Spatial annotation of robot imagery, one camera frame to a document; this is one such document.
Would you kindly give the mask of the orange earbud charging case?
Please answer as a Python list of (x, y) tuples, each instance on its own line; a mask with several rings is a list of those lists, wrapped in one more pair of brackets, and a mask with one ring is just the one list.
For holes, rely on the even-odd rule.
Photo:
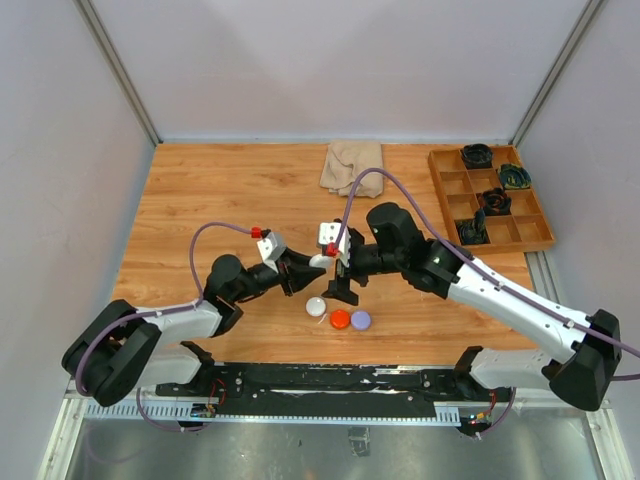
[(337, 309), (331, 312), (329, 322), (335, 329), (346, 329), (351, 325), (351, 315), (348, 311)]

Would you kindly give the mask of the purple charging case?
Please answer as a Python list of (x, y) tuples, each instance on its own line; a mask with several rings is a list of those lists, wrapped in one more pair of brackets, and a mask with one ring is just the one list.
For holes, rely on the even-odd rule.
[(363, 310), (354, 311), (350, 317), (351, 326), (358, 330), (368, 330), (372, 325), (372, 318), (370, 314)]

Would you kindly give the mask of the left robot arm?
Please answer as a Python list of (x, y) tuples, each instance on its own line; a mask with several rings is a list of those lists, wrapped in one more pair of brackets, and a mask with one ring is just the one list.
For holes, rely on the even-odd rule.
[(243, 314), (241, 304), (275, 287), (291, 296), (324, 275), (330, 263), (289, 248), (250, 268), (234, 255), (222, 255), (212, 264), (202, 298), (191, 303), (157, 310), (123, 299), (109, 303), (66, 350), (62, 368), (80, 394), (103, 407), (157, 384), (181, 384), (203, 395), (213, 386), (214, 371), (185, 341), (229, 332)]

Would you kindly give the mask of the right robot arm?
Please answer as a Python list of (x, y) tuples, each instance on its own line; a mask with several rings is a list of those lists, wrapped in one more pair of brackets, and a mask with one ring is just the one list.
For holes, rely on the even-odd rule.
[(318, 246), (336, 260), (324, 297), (357, 305), (350, 288), (372, 275), (395, 274), (415, 289), (470, 306), (529, 338), (533, 350), (472, 346), (454, 367), (453, 387), (466, 400), (487, 390), (549, 390), (584, 411), (600, 408), (621, 360), (618, 319), (605, 310), (587, 315), (545, 299), (448, 242), (427, 238), (411, 214), (387, 202), (366, 217), (368, 244), (341, 222), (323, 223)]

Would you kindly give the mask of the white charging case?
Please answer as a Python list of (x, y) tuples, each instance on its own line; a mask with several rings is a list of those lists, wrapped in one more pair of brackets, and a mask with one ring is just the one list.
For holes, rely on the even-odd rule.
[(329, 269), (332, 263), (333, 263), (333, 259), (331, 257), (325, 256), (322, 254), (313, 255), (308, 262), (310, 267), (322, 268), (325, 270)]
[(327, 305), (322, 297), (311, 297), (306, 301), (306, 313), (314, 318), (322, 317), (326, 313)]

